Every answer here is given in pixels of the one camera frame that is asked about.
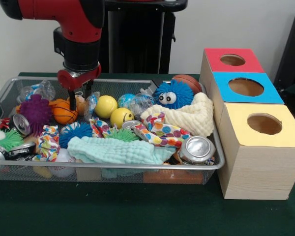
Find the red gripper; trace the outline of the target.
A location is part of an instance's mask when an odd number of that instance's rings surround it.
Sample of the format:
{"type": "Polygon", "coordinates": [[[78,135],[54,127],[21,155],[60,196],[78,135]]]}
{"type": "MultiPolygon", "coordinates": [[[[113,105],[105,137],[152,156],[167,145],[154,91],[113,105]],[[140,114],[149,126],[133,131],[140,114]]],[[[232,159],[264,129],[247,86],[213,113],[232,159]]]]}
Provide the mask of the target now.
{"type": "Polygon", "coordinates": [[[85,99],[91,95],[93,80],[101,74],[101,65],[98,62],[94,70],[87,72],[74,72],[69,69],[62,69],[57,73],[57,79],[63,88],[68,90],[70,110],[76,110],[76,98],[74,90],[86,84],[85,99]]]}

